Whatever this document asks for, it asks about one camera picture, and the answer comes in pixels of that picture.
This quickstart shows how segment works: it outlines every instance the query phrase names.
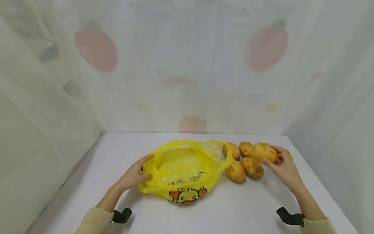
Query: right hand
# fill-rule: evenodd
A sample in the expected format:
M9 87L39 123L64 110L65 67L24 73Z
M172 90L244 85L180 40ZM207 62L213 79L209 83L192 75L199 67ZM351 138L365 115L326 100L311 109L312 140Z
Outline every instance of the right hand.
M274 174L295 194L298 190L305 188L303 180L297 171L296 165L291 159L289 153L278 146L272 145L281 156L282 165L275 165L267 159L262 160L262 164L270 168Z

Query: white table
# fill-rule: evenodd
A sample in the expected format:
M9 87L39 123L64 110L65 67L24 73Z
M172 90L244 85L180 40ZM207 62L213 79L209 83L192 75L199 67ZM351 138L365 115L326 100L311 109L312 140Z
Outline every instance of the white table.
M286 136L178 133L103 134L28 234L74 233L88 209L99 202L132 163L161 145L179 139L214 139L237 145L241 141L268 142L283 146L291 152L306 186L337 232L357 234ZM191 206L177 205L133 188L124 193L116 207L119 211L128 207L133 214L126 224L114 224L112 233L300 233L300 227L284 224L276 214L282 206L291 214L300 212L294 196L268 168L264 169L261 180L247 178L244 184L233 183L222 173L215 189Z

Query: sleeve cuff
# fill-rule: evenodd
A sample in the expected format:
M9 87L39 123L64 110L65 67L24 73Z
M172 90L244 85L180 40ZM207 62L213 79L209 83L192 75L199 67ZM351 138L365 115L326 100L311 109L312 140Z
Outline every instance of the sleeve cuff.
M320 221L310 221L308 219L304 219L304 227L301 229L302 234L312 234L312 233L319 233L319 234L336 234L336 230L332 225L329 218L326 220Z
M109 213L104 209L94 207L88 211L86 216L83 218L82 223L88 222L96 224L99 227L105 227L108 224L111 224L113 217L114 213Z

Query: hand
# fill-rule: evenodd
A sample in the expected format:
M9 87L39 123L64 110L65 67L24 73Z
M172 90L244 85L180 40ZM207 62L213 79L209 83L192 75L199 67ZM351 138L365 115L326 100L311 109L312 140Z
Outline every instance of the hand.
M141 172L143 164L153 157L154 155L144 156L131 165L125 174L116 182L115 186L123 192L152 178L151 174L142 175Z
M278 146L272 145L272 147L280 154L282 165L275 165L267 159L263 159L261 163L268 166L293 194L304 189L305 185L289 153Z

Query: beige sleeve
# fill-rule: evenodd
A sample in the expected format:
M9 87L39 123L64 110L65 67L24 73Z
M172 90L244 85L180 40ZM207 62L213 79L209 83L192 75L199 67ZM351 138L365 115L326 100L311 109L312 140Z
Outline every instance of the beige sleeve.
M301 229L302 234L336 234L336 230L330 219L315 221L304 219L304 227Z
M109 234L114 213L101 208L91 208L75 234Z

